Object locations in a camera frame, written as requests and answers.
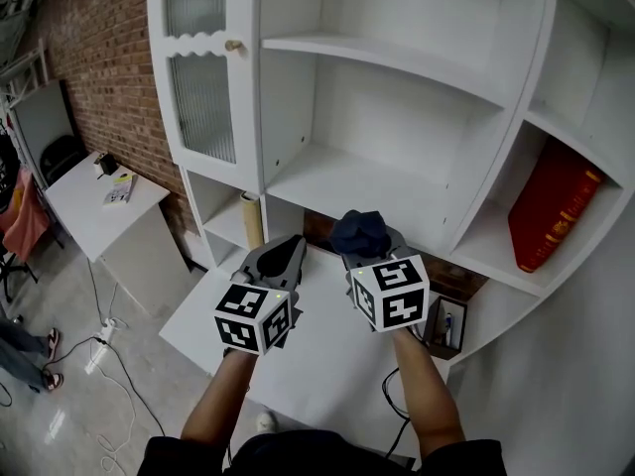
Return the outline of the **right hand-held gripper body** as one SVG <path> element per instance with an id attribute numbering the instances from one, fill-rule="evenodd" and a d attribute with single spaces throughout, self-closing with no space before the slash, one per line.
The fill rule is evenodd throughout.
<path id="1" fill-rule="evenodd" d="M 430 280 L 420 255 L 359 262 L 359 268 L 347 269 L 348 295 L 373 329 L 385 332 L 427 319 Z"/>

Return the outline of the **dark blue wiping cloth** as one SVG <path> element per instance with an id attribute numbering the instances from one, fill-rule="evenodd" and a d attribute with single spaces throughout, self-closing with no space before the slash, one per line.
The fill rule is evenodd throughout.
<path id="1" fill-rule="evenodd" d="M 351 209 L 337 220 L 329 242 L 340 255 L 357 254 L 363 258 L 384 257 L 391 239 L 379 211 L 360 212 Z"/>

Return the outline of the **white shelf cabinet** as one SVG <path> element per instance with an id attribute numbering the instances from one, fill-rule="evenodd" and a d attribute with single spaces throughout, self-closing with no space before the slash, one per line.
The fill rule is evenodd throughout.
<path id="1" fill-rule="evenodd" d="M 635 195 L 635 0 L 259 0 L 265 234 L 379 211 L 485 276 L 464 350 L 548 298 Z M 548 261 L 517 267 L 508 215 L 550 138 L 605 174 Z M 244 191 L 180 167 L 214 264 Z"/>

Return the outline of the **person's right forearm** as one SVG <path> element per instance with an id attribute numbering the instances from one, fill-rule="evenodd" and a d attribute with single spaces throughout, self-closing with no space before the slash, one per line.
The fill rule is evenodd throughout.
<path id="1" fill-rule="evenodd" d="M 465 441 L 455 401 L 426 346 L 405 328 L 394 330 L 392 339 L 422 458 Z"/>

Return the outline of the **beige book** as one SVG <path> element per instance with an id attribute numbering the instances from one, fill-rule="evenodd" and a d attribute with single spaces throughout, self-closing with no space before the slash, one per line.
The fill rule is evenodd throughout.
<path id="1" fill-rule="evenodd" d="M 243 191 L 240 195 L 248 247 L 254 250 L 264 243 L 259 196 Z"/>

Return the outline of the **small white table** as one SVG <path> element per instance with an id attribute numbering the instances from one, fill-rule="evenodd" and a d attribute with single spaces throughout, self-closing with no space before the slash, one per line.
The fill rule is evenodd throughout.
<path id="1" fill-rule="evenodd" d="M 191 273 L 160 202 L 169 191 L 133 175 L 126 202 L 106 204 L 123 166 L 101 175 L 90 154 L 45 191 L 64 230 L 90 262 L 101 262 L 119 286 L 149 314 L 178 307 L 191 291 Z"/>

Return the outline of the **ribbed glass cabinet door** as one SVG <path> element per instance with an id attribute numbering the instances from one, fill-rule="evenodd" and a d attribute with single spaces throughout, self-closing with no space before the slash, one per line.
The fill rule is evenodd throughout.
<path id="1" fill-rule="evenodd" d="M 153 71 L 178 166 L 260 192 L 259 0 L 147 0 Z M 229 53 L 227 40 L 244 49 Z"/>

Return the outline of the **person's clothing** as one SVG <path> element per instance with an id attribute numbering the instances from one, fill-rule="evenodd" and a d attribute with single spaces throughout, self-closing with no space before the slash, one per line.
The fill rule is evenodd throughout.
<path id="1" fill-rule="evenodd" d="M 428 455 L 419 472 L 355 446 L 326 430 L 259 434 L 222 467 L 210 446 L 172 437 L 148 442 L 138 476 L 507 476 L 501 443 L 463 441 Z"/>

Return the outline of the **red hardcover book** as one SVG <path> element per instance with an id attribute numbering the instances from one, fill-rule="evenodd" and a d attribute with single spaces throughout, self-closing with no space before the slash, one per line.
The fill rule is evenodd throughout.
<path id="1" fill-rule="evenodd" d="M 572 232 L 605 180 L 592 162 L 550 138 L 508 215 L 517 267 L 534 273 Z"/>

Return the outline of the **white yellow booklet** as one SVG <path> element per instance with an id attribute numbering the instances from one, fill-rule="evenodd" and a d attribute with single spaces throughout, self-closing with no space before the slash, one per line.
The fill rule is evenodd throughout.
<path id="1" fill-rule="evenodd" d="M 135 175 L 124 173 L 113 181 L 112 188 L 107 192 L 104 206 L 125 204 L 129 201 L 135 181 Z"/>

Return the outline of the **black folding chair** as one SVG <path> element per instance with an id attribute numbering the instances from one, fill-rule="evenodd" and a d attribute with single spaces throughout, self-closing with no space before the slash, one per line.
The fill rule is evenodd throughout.
<path id="1" fill-rule="evenodd" d="M 74 168 L 86 157 L 80 138 L 64 135 L 51 142 L 42 152 L 40 169 L 47 186 Z"/>

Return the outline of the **pink cloth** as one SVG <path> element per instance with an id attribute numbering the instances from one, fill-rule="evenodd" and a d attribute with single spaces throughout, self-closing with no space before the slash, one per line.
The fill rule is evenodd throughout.
<path id="1" fill-rule="evenodd" d="M 26 262 L 49 226 L 50 219 L 40 202 L 33 175 L 20 167 L 9 207 L 0 214 L 2 244 Z"/>

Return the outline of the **black office chair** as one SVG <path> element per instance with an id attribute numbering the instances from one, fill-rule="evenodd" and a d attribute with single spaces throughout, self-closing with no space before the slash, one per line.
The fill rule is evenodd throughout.
<path id="1" fill-rule="evenodd" d="M 2 285 L 4 295 L 8 303 L 11 303 L 13 301 L 12 297 L 9 294 L 8 282 L 11 274 L 24 272 L 31 277 L 35 284 L 39 282 L 29 264 L 27 262 L 19 264 L 16 262 L 16 259 L 17 254 L 8 251 L 0 242 L 0 284 Z"/>

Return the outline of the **white partition panel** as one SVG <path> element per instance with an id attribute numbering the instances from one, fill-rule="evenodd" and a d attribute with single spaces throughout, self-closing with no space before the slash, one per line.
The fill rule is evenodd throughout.
<path id="1" fill-rule="evenodd" d="M 46 190 L 49 186 L 40 169 L 42 152 L 61 136 L 80 138 L 65 82 L 56 79 L 32 92 L 11 110 L 11 118 L 27 163 L 40 187 Z"/>

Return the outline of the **white metal rack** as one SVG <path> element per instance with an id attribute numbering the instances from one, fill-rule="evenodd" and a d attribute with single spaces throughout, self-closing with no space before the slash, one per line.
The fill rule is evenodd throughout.
<path id="1" fill-rule="evenodd" d="M 8 111 L 42 85 L 49 83 L 46 45 L 39 38 L 35 49 L 0 70 L 0 107 Z"/>

